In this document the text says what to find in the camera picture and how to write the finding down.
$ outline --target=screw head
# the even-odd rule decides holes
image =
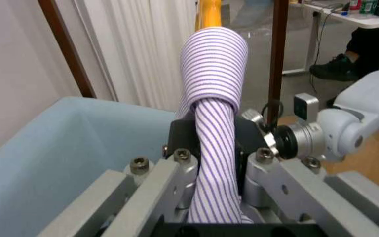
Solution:
[[[149,160],[146,157],[134,158],[131,160],[129,167],[133,174],[145,174],[149,170]]]
[[[271,164],[273,162],[274,154],[267,147],[260,147],[257,149],[256,158],[261,164]]]
[[[181,164],[187,164],[191,160],[191,152],[185,148],[178,148],[173,152],[173,160]]]
[[[321,168],[321,162],[315,157],[305,157],[301,162],[312,171],[318,171]]]

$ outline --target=desk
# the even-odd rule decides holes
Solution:
[[[310,29],[309,35],[309,45],[306,54],[306,59],[304,66],[299,69],[285,70],[283,75],[291,75],[297,73],[304,73],[309,71],[309,67],[313,64],[315,59],[315,48],[318,36],[318,29],[320,25],[321,15],[327,16],[330,14],[329,18],[340,20],[349,24],[353,24],[357,27],[365,29],[379,28],[379,17],[374,15],[364,15],[364,14],[350,14],[348,16],[342,16],[338,13],[331,13],[331,9],[322,8],[319,6],[314,6],[310,4],[304,4],[303,7],[313,11],[313,21]]]

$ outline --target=tie knot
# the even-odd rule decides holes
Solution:
[[[209,27],[194,33],[181,54],[184,98],[188,107],[217,98],[239,110],[248,46],[235,31]]]

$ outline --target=necktie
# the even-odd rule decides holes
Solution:
[[[184,94],[177,118],[195,116],[201,147],[189,222],[252,222],[239,208],[234,157],[234,114],[239,109],[247,56],[245,40],[224,27],[194,33],[182,50]]]

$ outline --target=gray metal bar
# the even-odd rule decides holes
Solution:
[[[379,226],[379,186],[356,171],[327,176],[324,181]]]
[[[264,187],[288,218],[299,220],[306,213],[329,236],[379,237],[375,223],[298,159],[280,162],[267,172],[255,169],[256,166],[256,161],[249,158],[247,174]]]
[[[172,221],[184,190],[182,177],[178,163],[159,160],[102,236],[145,237],[161,216],[165,222]]]
[[[94,236],[136,189],[127,175],[107,170],[59,214],[40,237]]]

